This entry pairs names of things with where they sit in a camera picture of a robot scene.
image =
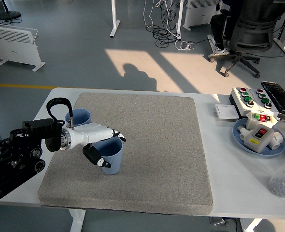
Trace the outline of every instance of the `gray floor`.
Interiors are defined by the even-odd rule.
[[[156,47],[156,40],[145,29],[144,1],[116,1],[117,19],[121,24],[114,38],[109,37],[112,30],[110,1],[6,2],[10,10],[22,14],[22,22],[12,25],[38,30],[36,45],[46,64],[37,72],[32,72],[33,66],[13,62],[0,66],[2,138],[20,128],[22,121],[33,120],[53,87],[229,94],[233,87],[259,88],[262,81],[272,81],[285,89],[285,56],[261,58],[257,65],[260,79],[255,79],[252,72],[240,64],[225,78],[220,72],[230,62],[210,63],[207,56],[212,51],[207,41],[189,51],[178,51],[173,43],[167,48]],[[150,22],[151,4],[148,0],[147,22]],[[152,18],[161,26],[159,11],[154,8]],[[198,42],[206,39],[211,30],[205,25],[191,31],[182,28],[181,33],[182,40]],[[284,54],[274,45],[260,55]],[[235,231],[233,221],[231,226],[220,229],[210,227],[208,222],[206,217],[88,211],[83,231]],[[272,223],[262,223],[257,231],[276,231],[276,227],[269,224]],[[71,216],[66,210],[0,206],[0,231],[63,232],[69,231],[70,226]]]

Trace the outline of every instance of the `blue tray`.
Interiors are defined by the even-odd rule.
[[[283,136],[283,142],[280,144],[280,146],[277,149],[271,150],[269,148],[269,146],[267,146],[267,147],[264,148],[264,150],[261,153],[257,153],[255,151],[252,151],[252,150],[246,148],[243,145],[243,141],[239,137],[240,132],[238,130],[238,127],[239,126],[244,126],[246,128],[247,121],[248,121],[247,118],[240,119],[233,126],[233,137],[235,138],[237,144],[240,147],[242,147],[244,150],[246,150],[249,153],[252,153],[252,154],[255,154],[255,155],[260,155],[260,156],[265,156],[265,157],[277,156],[277,155],[281,154],[284,151],[284,149],[285,149],[285,138],[282,135],[282,133],[278,129],[276,129],[275,127],[272,127],[274,129],[274,131],[275,132],[279,132]]]

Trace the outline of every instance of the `white radiator heater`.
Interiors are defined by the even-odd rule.
[[[7,61],[35,65],[33,71],[37,71],[45,62],[41,61],[35,44],[36,29],[19,28],[0,25],[0,65]]]
[[[220,13],[215,9],[218,3],[219,0],[189,0],[183,27],[191,30],[193,26],[210,24],[211,17]]]

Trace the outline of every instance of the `blue cup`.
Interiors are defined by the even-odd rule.
[[[91,113],[87,109],[84,108],[73,109],[73,115],[74,115],[74,127],[91,123]],[[69,119],[70,119],[70,113],[67,113],[65,115],[65,121],[69,123]]]
[[[99,151],[102,158],[112,165],[110,168],[102,167],[103,172],[108,175],[116,174],[121,167],[123,142],[118,137],[112,137],[92,145]]]

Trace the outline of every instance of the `office chair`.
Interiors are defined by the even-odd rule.
[[[225,27],[223,28],[223,39],[229,40],[230,54],[211,55],[210,62],[214,62],[214,59],[233,59],[232,64],[224,73],[224,76],[228,77],[228,71],[240,61],[256,73],[255,78],[259,78],[259,71],[248,62],[248,60],[253,60],[258,64],[259,58],[244,56],[243,53],[260,53],[271,49],[274,27],[284,12],[285,0],[244,0],[230,38],[226,38]],[[221,13],[227,19],[229,18],[229,11],[221,10]]]

